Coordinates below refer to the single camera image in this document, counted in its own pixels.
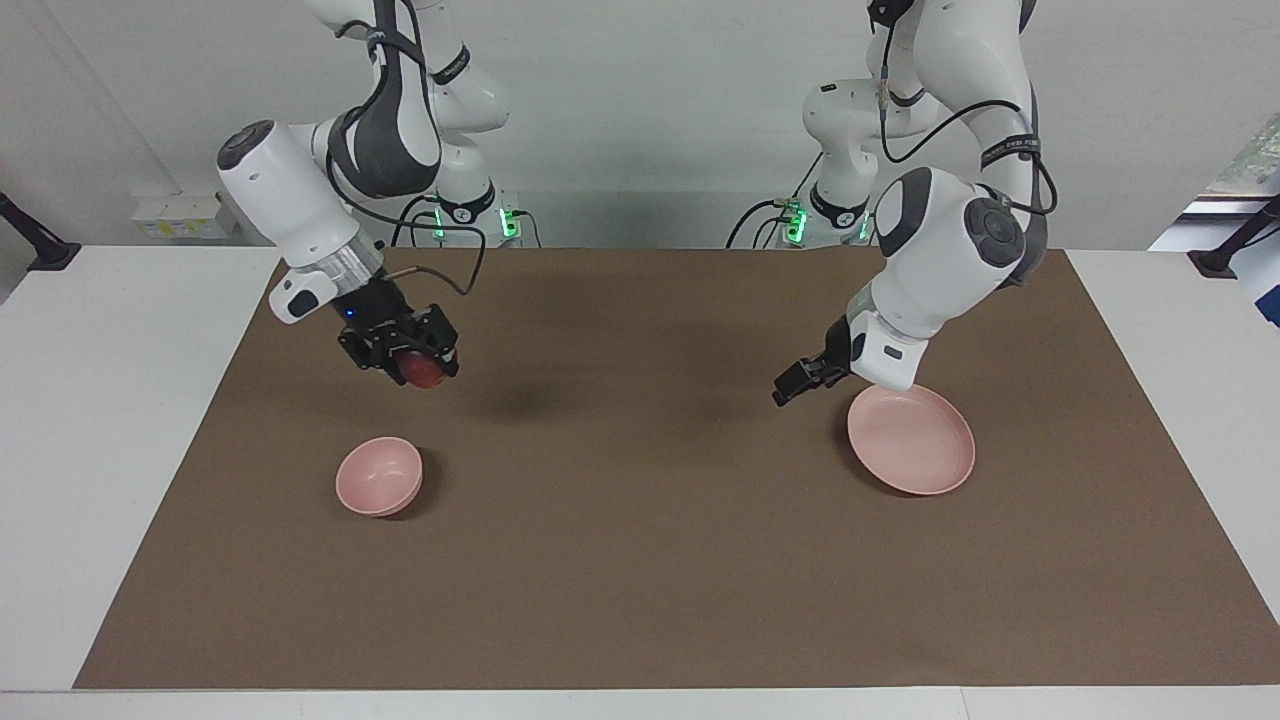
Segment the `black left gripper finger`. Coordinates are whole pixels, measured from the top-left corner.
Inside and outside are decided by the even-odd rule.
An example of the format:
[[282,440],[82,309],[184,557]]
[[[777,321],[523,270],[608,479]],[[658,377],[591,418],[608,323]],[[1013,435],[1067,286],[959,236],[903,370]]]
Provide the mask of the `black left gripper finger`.
[[832,387],[851,374],[850,364],[847,354],[832,352],[797,360],[804,387]]
[[774,379],[772,398],[777,407],[785,407],[800,395],[823,387],[824,366],[822,363],[794,363]]

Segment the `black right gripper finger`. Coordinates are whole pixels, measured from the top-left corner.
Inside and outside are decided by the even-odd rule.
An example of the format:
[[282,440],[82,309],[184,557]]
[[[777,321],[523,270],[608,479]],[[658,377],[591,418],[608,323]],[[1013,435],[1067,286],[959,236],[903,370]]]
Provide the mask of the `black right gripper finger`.
[[403,380],[393,352],[381,341],[365,340],[360,333],[339,333],[338,343],[361,370],[378,370],[392,380]]
[[413,316],[413,351],[431,356],[447,372],[457,377],[458,333],[439,305],[430,305]]

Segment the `red apple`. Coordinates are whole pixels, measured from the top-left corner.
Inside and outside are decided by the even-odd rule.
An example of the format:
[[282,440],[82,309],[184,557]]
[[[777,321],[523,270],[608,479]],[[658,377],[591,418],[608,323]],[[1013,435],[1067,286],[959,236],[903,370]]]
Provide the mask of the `red apple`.
[[396,354],[396,365],[404,380],[421,389],[430,389],[449,378],[431,356],[404,350]]

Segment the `pink plate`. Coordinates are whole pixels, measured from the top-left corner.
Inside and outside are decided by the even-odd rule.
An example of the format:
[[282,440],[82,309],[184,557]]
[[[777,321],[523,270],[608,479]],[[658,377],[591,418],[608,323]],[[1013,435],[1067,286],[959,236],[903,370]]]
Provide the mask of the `pink plate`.
[[861,465],[887,487],[915,496],[963,486],[977,464],[977,445],[960,411],[922,386],[896,393],[860,392],[847,410],[847,439]]

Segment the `pink bowl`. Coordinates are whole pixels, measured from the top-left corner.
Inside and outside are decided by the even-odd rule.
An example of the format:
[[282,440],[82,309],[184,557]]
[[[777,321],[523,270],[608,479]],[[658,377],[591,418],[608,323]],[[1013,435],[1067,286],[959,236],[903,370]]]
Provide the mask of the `pink bowl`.
[[361,443],[343,459],[335,474],[335,496],[342,506],[366,518],[398,514],[421,487],[421,454],[398,437]]

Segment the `brown table mat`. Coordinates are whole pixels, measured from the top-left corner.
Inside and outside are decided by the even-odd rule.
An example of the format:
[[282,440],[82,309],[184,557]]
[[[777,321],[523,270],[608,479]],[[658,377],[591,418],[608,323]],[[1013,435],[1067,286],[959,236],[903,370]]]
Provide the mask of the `brown table mat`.
[[[1274,685],[1280,625],[1062,252],[950,322],[920,383],[959,489],[855,457],[860,380],[776,407],[874,249],[500,250],[436,300],[460,374],[358,370],[260,300],[79,689]],[[407,439],[422,487],[347,510]]]

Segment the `white blue panel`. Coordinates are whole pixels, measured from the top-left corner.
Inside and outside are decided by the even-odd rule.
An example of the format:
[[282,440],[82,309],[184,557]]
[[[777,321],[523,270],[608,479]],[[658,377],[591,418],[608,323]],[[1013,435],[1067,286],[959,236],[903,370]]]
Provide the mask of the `white blue panel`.
[[1229,266],[1258,313],[1280,329],[1280,227],[1252,240]]

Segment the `white wall socket box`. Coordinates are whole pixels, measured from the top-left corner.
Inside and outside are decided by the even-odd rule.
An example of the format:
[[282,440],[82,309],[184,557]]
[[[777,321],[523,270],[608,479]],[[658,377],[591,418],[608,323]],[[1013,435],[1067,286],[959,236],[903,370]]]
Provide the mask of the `white wall socket box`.
[[228,241],[241,227],[219,193],[134,196],[131,220],[157,241]]

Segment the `black clamp mount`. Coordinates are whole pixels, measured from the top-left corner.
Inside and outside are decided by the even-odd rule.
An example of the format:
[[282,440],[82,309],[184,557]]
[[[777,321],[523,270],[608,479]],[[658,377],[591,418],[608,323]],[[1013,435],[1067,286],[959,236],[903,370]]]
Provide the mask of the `black clamp mount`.
[[1230,263],[1242,250],[1280,232],[1280,192],[1245,219],[1219,246],[1187,251],[1192,265],[1210,279],[1235,279]]
[[63,240],[4,192],[0,192],[0,217],[35,250],[36,259],[28,265],[29,272],[64,270],[83,249],[82,243]]

